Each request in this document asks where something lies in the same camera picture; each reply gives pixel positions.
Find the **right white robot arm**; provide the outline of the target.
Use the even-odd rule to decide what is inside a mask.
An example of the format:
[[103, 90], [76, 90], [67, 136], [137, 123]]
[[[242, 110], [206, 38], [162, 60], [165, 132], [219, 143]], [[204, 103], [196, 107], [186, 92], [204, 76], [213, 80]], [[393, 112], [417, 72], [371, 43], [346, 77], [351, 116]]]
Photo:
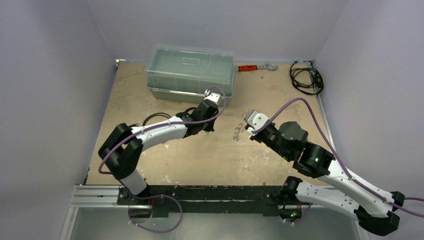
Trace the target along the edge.
[[400, 217], [391, 204], [403, 205], [405, 196], [398, 191], [372, 190], [386, 198], [386, 202], [360, 187], [348, 177], [335, 156], [320, 145], [308, 141], [308, 132], [295, 121], [284, 122], [279, 128], [274, 123], [253, 133], [265, 123], [248, 120], [245, 129], [249, 139], [265, 144], [288, 162], [298, 173], [325, 182], [329, 187], [315, 186], [295, 176], [288, 176], [278, 197], [288, 204], [295, 201], [312, 203], [343, 213], [364, 230], [378, 236], [387, 236], [399, 228]]

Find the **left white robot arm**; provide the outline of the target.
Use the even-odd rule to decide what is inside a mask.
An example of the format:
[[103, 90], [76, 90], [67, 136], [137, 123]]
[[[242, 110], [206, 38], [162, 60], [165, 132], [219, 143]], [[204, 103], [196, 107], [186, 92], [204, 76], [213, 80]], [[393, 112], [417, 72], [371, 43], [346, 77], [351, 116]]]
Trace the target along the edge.
[[138, 205], [149, 199], [150, 186], [137, 170], [142, 153], [171, 140], [195, 136], [201, 131], [214, 131], [216, 118], [224, 111], [216, 102], [204, 99], [174, 116], [150, 125], [117, 125], [98, 150], [101, 163], [98, 172], [112, 175], [129, 191]]

